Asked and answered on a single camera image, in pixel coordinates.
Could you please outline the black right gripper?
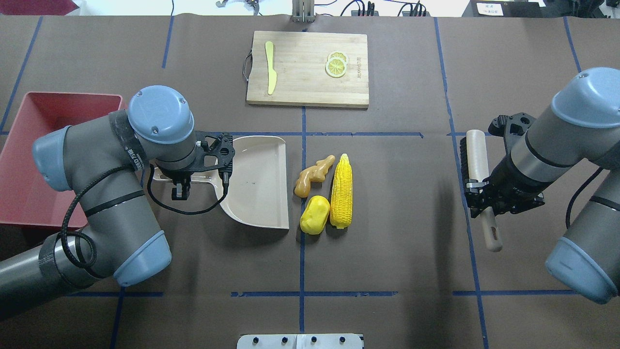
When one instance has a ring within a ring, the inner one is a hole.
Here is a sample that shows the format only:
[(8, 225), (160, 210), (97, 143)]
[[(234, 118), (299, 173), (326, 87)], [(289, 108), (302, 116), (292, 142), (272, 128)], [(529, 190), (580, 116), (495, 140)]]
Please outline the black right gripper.
[(463, 188), (472, 218), (480, 216), (488, 207), (498, 216), (507, 212), (519, 214), (544, 204), (545, 183), (526, 177), (510, 158), (512, 148), (535, 121), (536, 118), (527, 113), (499, 115), (493, 119), (488, 132), (503, 138), (506, 155), (493, 172), (484, 174), (482, 179), (469, 174), (474, 168), (474, 157), (467, 152), (474, 150), (474, 144), (463, 138)]

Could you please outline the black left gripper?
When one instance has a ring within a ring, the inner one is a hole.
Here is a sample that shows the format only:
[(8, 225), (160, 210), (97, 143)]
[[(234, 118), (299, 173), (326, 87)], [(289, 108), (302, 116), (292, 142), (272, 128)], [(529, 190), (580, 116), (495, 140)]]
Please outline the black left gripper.
[[(191, 188), (191, 175), (217, 170), (223, 183), (223, 194), (228, 194), (230, 178), (233, 174), (233, 159), (235, 149), (233, 137), (230, 133), (196, 133), (196, 143), (189, 158), (192, 160), (186, 167), (178, 170), (170, 170), (169, 177), (172, 179), (172, 200), (188, 200)], [(215, 165), (206, 166), (204, 159), (215, 157)]]

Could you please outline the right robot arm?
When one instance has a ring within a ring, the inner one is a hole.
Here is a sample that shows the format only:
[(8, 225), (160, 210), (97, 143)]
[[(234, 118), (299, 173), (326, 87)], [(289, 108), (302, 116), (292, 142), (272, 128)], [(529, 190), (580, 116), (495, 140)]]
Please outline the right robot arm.
[(565, 234), (545, 261), (556, 280), (595, 303), (619, 295), (619, 85), (617, 68), (578, 73), (539, 117), (499, 115), (459, 142), (461, 186), (486, 248), (502, 250), (496, 216), (545, 203), (544, 192), (580, 162), (596, 166), (569, 190)]

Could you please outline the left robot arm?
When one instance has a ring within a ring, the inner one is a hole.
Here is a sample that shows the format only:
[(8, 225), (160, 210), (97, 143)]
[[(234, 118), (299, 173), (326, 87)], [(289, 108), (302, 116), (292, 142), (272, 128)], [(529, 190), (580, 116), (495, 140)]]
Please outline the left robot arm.
[(32, 155), (57, 191), (73, 191), (59, 232), (1, 263), (1, 320), (113, 277), (127, 287), (158, 274), (172, 252), (149, 201), (155, 168), (172, 179), (173, 200), (189, 197), (193, 173), (217, 170), (228, 194), (230, 133), (195, 130), (184, 96), (142, 88), (128, 107), (37, 139)]

